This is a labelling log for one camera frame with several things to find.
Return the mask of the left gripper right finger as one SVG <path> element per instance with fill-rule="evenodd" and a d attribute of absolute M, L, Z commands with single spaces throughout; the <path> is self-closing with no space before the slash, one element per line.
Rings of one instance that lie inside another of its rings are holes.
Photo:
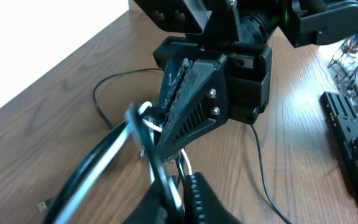
<path fill-rule="evenodd" d="M 241 224 L 228 212 L 202 173 L 187 175 L 184 181 L 185 223 Z"/>

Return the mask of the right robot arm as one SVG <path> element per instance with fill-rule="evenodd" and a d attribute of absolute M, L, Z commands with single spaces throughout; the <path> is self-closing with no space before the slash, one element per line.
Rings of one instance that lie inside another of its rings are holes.
<path fill-rule="evenodd" d="M 164 71 L 155 143 L 169 159 L 233 119 L 255 123 L 269 103 L 272 49 L 280 29 L 293 47 L 328 45 L 358 30 L 358 1 L 137 0 L 169 32 L 154 51 Z"/>

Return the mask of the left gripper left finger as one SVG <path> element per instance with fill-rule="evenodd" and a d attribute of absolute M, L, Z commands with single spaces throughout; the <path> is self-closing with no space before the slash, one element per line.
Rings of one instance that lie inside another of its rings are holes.
<path fill-rule="evenodd" d="M 178 194 L 172 179 L 168 179 L 163 189 L 155 180 L 123 224 L 179 223 Z"/>

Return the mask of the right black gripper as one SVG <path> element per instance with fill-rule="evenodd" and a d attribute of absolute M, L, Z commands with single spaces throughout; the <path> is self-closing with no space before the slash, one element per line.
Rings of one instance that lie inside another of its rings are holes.
<path fill-rule="evenodd" d="M 269 102 L 271 1 L 158 1 L 169 32 L 154 51 L 164 77 L 156 150 L 168 159 L 233 119 L 255 123 Z"/>

